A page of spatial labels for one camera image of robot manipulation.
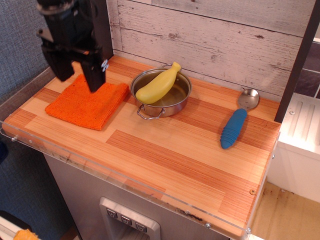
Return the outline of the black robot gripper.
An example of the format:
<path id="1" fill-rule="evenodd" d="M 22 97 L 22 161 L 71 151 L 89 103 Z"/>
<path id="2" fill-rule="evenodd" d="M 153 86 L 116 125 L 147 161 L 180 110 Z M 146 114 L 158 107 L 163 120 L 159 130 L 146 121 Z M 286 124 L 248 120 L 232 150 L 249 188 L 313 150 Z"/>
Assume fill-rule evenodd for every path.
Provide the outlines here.
<path id="1" fill-rule="evenodd" d="M 66 81 L 75 72 L 72 60 L 81 62 L 90 92 L 105 82 L 108 60 L 95 37 L 94 19 L 98 17 L 93 0 L 38 0 L 37 9 L 47 28 L 38 31 L 43 55 L 55 76 Z"/>

